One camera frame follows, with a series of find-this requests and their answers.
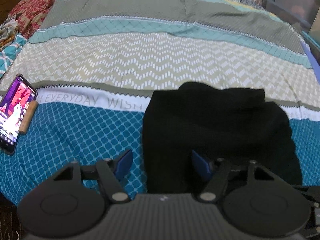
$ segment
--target phone screen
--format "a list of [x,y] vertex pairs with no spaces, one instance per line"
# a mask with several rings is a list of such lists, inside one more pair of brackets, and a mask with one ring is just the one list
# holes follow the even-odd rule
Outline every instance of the phone screen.
[[9,152],[14,151],[21,121],[35,97],[36,91],[18,75],[0,103],[0,141]]

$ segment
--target patterned quilt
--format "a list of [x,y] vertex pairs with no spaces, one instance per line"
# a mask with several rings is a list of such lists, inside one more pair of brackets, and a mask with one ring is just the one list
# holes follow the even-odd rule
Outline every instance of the patterned quilt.
[[66,163],[126,148],[123,185],[145,192],[143,113],[154,90],[190,80],[264,88],[290,119],[303,183],[320,184],[320,85],[302,44],[274,15],[229,0],[55,0],[0,84],[3,95],[22,73],[40,103],[15,154],[0,154],[1,192],[18,204]]
[[12,43],[0,51],[0,78],[8,70],[27,40],[17,34]]

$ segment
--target gray fabric stripe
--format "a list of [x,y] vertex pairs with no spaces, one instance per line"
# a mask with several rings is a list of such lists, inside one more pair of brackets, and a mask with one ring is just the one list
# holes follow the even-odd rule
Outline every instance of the gray fabric stripe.
[[106,15],[198,22],[246,33],[304,54],[297,33],[286,24],[258,12],[199,0],[56,0],[40,29]]
[[[79,86],[79,87],[90,87],[94,89],[105,90],[114,94],[120,95],[129,95],[129,96],[139,96],[139,97],[152,97],[154,90],[136,90],[136,89],[128,89],[128,88],[120,88],[114,87],[107,84],[101,83],[81,83],[81,82],[61,82],[61,81],[41,81],[37,83],[33,83],[32,86],[35,89],[39,88],[49,88],[49,87],[62,87],[62,86]],[[0,96],[4,96],[6,91],[0,91]],[[287,107],[300,107],[304,106],[313,111],[320,112],[320,107],[314,107],[308,104],[304,104],[301,101],[299,102],[290,102],[290,101],[283,101],[278,99],[271,99],[266,98],[267,102],[275,102],[279,106],[287,106]]]
[[312,111],[320,111],[320,107],[315,107],[315,106],[311,106],[308,104],[304,104],[301,101],[298,102],[290,102],[290,101],[284,101],[284,100],[278,100],[278,99],[271,99],[271,98],[266,98],[267,102],[275,102],[277,105],[279,106],[287,106],[287,107],[300,107],[300,106],[304,106],[307,109],[310,109]]

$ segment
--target metal bolt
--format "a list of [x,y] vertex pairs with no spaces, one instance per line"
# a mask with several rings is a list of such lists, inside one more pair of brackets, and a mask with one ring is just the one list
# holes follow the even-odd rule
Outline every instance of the metal bolt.
[[161,198],[159,198],[161,201],[166,201],[166,200],[168,200],[169,198],[167,197],[167,196],[163,196],[163,197],[161,197]]
[[115,201],[124,201],[128,198],[128,194],[124,192],[117,192],[112,195],[112,198]]
[[211,192],[204,192],[200,194],[200,198],[204,201],[212,201],[216,198],[217,196],[214,193]]

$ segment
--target black fabric bundle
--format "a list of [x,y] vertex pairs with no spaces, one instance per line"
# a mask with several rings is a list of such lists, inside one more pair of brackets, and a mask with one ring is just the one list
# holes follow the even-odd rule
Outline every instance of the black fabric bundle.
[[149,193],[197,193],[203,182],[191,150],[244,164],[256,160],[289,184],[302,184],[286,113],[263,89],[217,90],[187,82],[155,91],[143,117],[142,145]]

